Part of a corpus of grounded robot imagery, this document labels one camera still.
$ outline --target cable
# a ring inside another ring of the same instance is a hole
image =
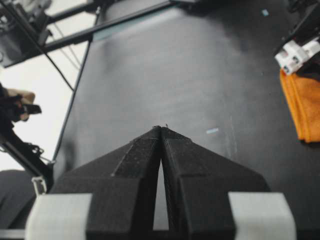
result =
[[[48,162],[49,164],[55,164],[55,163],[56,163],[56,161],[50,160],[50,159],[45,158],[45,157],[43,157],[43,156],[40,156],[40,159],[42,159],[42,160],[44,160],[44,161]]]
[[[70,83],[68,82],[68,80],[66,79],[66,77],[64,76],[64,74],[61,72],[61,70],[59,69],[59,67],[55,64],[55,62],[51,59],[51,57],[46,53],[46,50],[40,46],[40,44],[37,42],[37,40],[31,35],[31,33],[26,29],[25,25],[20,21],[20,17],[15,13],[15,11],[12,11],[5,3],[4,0],[0,0],[0,5],[2,5],[2,7],[11,15],[11,17],[14,18],[14,20],[16,21],[16,23],[19,25],[19,27],[21,28],[21,30],[27,35],[27,37],[31,40],[31,42],[36,46],[36,48],[42,53],[44,54],[47,59],[52,63],[52,65],[55,67],[55,69],[59,72],[59,74],[61,75],[62,79],[64,80],[64,82],[68,85],[68,87],[74,91],[74,89],[72,88],[72,86],[70,85]]]
[[[69,60],[69,62],[72,64],[72,66],[74,66],[76,70],[80,70],[80,67],[68,56],[68,54],[62,48],[60,48],[59,50]]]
[[[58,27],[58,25],[56,23],[53,24],[55,26],[55,28],[57,29],[57,31],[60,33],[61,37],[64,37],[64,33],[61,31],[61,29]],[[69,45],[68,46],[71,54],[74,56],[74,59],[77,61],[77,63],[81,66],[81,62],[79,60],[79,58],[77,57],[76,53],[74,52],[74,50],[72,49],[72,47]]]

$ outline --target orange towel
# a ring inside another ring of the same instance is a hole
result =
[[[299,140],[320,142],[320,82],[282,70],[280,79]]]

